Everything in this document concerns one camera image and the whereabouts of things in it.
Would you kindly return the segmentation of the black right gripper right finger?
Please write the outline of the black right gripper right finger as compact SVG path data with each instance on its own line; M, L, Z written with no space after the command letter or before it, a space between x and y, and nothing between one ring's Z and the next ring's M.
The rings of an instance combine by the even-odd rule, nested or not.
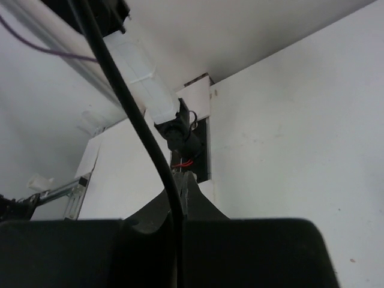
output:
M229 220L203 195L192 172L185 172L183 176L182 210L186 221Z

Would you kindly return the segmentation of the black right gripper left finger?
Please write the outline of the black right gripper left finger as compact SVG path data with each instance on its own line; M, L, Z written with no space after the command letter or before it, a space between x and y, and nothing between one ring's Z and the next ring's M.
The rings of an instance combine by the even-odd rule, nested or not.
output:
M162 191L126 219L130 225L127 273L134 287L182 287L182 222Z

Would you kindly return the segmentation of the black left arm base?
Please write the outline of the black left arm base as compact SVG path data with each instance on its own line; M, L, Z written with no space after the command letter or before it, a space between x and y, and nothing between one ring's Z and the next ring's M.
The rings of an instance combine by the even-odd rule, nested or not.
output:
M198 184L211 180L211 134L209 117L198 120L193 134L200 140L200 149L191 157L182 158L177 152L171 153L170 168L173 173L191 171Z

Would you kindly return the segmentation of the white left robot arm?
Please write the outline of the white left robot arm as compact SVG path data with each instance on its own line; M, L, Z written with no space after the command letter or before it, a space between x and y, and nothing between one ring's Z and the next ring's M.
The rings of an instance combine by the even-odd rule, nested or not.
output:
M103 38L123 41L119 47L110 49L111 56L124 68L122 76L127 87L145 106L168 148L185 159L186 165L196 161L204 151L201 139L193 131L196 121L190 119L185 101L161 80L139 43L128 37L124 27L130 16L127 3L89 1L88 4Z

